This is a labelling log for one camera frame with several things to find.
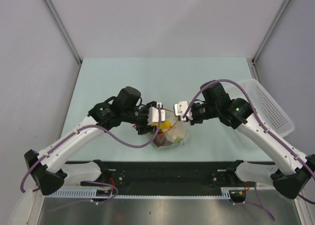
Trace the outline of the yellow pepper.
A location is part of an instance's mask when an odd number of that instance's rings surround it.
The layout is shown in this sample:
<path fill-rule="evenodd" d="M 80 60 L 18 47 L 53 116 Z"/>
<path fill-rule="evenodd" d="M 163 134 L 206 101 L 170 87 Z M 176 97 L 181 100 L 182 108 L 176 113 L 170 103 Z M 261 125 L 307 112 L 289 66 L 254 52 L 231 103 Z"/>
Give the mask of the yellow pepper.
<path fill-rule="evenodd" d="M 158 122 L 153 123 L 152 126 L 153 127 L 158 127 Z M 169 129 L 171 127 L 172 127 L 172 124 L 168 120 L 165 120 L 164 122 L 160 123 L 159 130 Z"/>

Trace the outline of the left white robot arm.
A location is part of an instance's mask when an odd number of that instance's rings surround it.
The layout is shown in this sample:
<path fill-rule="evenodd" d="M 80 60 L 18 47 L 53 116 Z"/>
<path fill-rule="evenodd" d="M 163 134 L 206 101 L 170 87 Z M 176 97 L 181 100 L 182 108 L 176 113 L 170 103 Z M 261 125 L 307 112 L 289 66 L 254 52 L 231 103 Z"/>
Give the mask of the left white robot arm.
<path fill-rule="evenodd" d="M 151 143 L 158 135 L 165 121 L 165 110 L 160 102 L 142 104 L 141 93 L 130 86 L 120 90 L 117 96 L 97 103 L 86 117 L 68 134 L 39 152 L 29 150 L 24 154 L 31 176 L 37 189 L 43 195 L 51 195 L 65 185 L 104 185 L 109 181 L 110 172 L 101 160 L 88 163 L 68 164 L 67 161 L 84 146 L 104 133 L 119 143 L 126 143 L 110 132 L 121 123 L 136 126 L 139 135 L 151 133 Z"/>

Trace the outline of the dark red plum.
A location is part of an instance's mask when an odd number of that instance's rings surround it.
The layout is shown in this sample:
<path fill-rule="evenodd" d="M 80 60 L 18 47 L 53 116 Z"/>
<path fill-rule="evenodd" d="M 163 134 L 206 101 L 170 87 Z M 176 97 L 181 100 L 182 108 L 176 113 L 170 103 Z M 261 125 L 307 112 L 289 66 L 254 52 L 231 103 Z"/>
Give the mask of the dark red plum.
<path fill-rule="evenodd" d="M 157 136 L 154 140 L 153 140 L 153 144 L 159 148 L 159 147 L 163 147 L 166 145 L 166 137 L 164 135 L 162 136 Z"/>

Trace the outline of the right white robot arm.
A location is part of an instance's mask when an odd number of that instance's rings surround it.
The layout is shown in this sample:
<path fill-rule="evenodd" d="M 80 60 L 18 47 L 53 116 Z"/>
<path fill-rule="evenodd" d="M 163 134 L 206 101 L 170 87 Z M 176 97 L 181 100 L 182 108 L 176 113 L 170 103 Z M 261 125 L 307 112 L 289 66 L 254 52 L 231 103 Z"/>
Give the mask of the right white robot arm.
<path fill-rule="evenodd" d="M 274 162 L 274 165 L 236 161 L 227 173 L 232 186 L 242 182 L 256 182 L 273 186 L 280 194 L 295 199 L 315 176 L 315 157 L 287 143 L 267 123 L 262 121 L 247 93 L 245 98 L 231 99 L 222 85 L 223 80 L 203 84 L 198 92 L 204 101 L 196 104 L 194 97 L 183 112 L 183 119 L 191 125 L 218 118 L 253 141 Z"/>

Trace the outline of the clear zip top bag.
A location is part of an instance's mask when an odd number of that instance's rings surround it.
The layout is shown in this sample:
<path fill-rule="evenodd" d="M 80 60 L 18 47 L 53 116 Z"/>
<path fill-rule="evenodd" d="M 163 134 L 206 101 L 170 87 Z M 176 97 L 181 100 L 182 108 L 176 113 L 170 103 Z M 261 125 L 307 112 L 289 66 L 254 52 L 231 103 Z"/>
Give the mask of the clear zip top bag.
<path fill-rule="evenodd" d="M 159 132 L 152 145 L 159 150 L 176 148 L 184 145 L 189 139 L 189 132 L 185 123 L 180 122 L 174 112 L 165 109 L 165 121 L 161 123 Z"/>

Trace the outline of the white cauliflower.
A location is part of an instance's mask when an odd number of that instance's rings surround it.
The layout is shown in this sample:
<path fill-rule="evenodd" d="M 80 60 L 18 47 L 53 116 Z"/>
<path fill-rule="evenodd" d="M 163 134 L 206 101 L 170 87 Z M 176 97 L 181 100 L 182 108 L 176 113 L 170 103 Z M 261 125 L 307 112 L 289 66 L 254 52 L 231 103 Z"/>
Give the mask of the white cauliflower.
<path fill-rule="evenodd" d="M 170 131 L 168 131 L 165 136 L 166 140 L 172 143 L 181 142 L 187 134 L 187 128 L 183 124 L 174 126 Z"/>

